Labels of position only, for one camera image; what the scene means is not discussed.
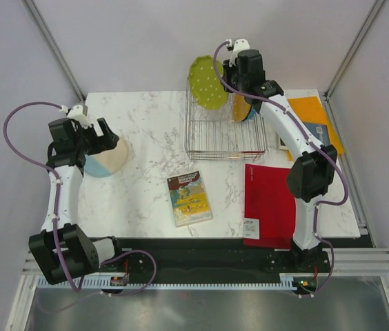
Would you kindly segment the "wire dish rack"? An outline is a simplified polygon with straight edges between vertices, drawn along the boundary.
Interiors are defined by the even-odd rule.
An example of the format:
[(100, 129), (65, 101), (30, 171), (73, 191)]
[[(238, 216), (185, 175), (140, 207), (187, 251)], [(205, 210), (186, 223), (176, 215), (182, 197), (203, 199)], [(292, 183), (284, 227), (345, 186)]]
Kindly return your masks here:
[(260, 159), (268, 150), (266, 129), (256, 114), (250, 120), (233, 119), (233, 94), (218, 110), (207, 110), (186, 88), (184, 148), (188, 157), (200, 160)]

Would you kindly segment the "blue polka dot plate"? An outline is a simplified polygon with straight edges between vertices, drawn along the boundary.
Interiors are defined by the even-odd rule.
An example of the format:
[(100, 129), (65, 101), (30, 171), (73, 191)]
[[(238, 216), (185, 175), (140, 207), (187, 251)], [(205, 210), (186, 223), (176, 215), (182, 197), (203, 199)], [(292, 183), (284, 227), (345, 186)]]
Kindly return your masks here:
[(257, 104), (254, 104), (254, 105), (251, 105), (251, 108), (250, 108), (250, 111), (246, 117), (246, 121), (251, 121), (254, 119), (254, 117), (259, 114), (259, 111), (260, 111), (260, 107), (261, 107), (261, 102), (257, 103)]

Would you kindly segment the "green polka dot plate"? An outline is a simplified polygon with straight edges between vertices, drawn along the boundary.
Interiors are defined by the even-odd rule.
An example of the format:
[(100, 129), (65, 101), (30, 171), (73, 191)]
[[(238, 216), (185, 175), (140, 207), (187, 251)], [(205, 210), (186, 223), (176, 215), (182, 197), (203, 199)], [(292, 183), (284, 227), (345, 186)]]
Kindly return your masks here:
[(219, 110), (228, 100), (213, 66), (211, 56), (197, 57), (188, 73), (188, 85), (194, 101), (207, 110)]

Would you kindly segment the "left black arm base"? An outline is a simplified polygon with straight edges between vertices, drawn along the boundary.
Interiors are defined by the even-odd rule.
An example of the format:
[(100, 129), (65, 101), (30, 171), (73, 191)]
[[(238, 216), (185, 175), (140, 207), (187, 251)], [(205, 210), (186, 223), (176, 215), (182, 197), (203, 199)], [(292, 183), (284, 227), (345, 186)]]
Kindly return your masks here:
[(150, 275), (157, 273), (157, 263), (147, 251), (132, 248), (118, 248), (115, 244), (95, 243), (98, 253), (95, 272), (125, 272), (129, 275)]

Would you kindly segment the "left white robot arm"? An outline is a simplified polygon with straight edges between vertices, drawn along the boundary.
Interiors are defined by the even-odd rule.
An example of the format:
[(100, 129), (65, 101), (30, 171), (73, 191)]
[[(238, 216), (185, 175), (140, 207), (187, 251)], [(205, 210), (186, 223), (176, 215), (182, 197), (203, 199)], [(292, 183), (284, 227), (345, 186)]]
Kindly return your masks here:
[(50, 285), (98, 272), (101, 264), (117, 271), (125, 263), (114, 237), (92, 241), (77, 223), (86, 156), (112, 150), (119, 140), (105, 119), (97, 123), (101, 135), (76, 119), (57, 119), (48, 125), (52, 137), (46, 163), (51, 183), (48, 212), (40, 233), (32, 235), (28, 245)]

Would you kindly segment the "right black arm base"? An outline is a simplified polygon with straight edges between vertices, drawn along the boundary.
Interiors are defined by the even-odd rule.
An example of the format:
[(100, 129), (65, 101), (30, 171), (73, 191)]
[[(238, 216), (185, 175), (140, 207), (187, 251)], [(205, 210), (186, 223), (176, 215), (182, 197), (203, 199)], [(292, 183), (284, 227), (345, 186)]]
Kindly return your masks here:
[(318, 273), (330, 271), (328, 253), (321, 246), (308, 251), (269, 250), (264, 263), (265, 271), (270, 273), (311, 274), (317, 268)]

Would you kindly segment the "yellow polka dot plate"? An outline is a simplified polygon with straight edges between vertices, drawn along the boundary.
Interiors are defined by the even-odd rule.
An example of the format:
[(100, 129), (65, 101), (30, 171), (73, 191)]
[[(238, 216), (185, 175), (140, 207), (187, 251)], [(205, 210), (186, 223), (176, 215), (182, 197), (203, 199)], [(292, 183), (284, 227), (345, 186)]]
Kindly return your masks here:
[(232, 118), (235, 122), (245, 121), (252, 109), (252, 106), (246, 102), (244, 96), (240, 94), (234, 95), (234, 100), (232, 103)]

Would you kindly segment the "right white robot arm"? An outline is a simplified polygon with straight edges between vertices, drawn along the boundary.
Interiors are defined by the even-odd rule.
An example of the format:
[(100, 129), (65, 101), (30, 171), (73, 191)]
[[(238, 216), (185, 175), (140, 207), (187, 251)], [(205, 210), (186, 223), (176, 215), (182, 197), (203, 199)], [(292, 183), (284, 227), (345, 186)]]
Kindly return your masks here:
[(294, 112), (280, 85), (266, 79), (258, 50), (236, 46), (228, 50), (231, 55), (223, 62), (221, 78), (225, 90), (243, 96), (275, 129), (293, 158), (286, 179), (296, 207), (289, 260), (295, 270), (306, 271), (315, 262), (313, 253), (321, 249), (318, 210), (334, 179), (337, 149), (318, 140)]

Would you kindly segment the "cream and blue plate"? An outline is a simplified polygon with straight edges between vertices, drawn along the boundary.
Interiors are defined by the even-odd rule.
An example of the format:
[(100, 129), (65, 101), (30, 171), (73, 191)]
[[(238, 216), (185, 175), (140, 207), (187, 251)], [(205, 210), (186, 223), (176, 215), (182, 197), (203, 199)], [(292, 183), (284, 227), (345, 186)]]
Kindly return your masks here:
[(125, 139), (120, 139), (112, 150), (86, 156), (84, 172), (94, 178), (105, 178), (120, 171), (128, 159), (129, 148)]

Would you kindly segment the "paperback book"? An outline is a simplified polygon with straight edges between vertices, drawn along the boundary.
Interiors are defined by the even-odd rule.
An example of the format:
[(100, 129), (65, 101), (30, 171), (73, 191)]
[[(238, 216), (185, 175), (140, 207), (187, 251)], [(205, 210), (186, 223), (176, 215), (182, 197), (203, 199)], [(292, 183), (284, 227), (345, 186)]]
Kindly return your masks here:
[(200, 171), (168, 177), (166, 183), (177, 228), (213, 218)]

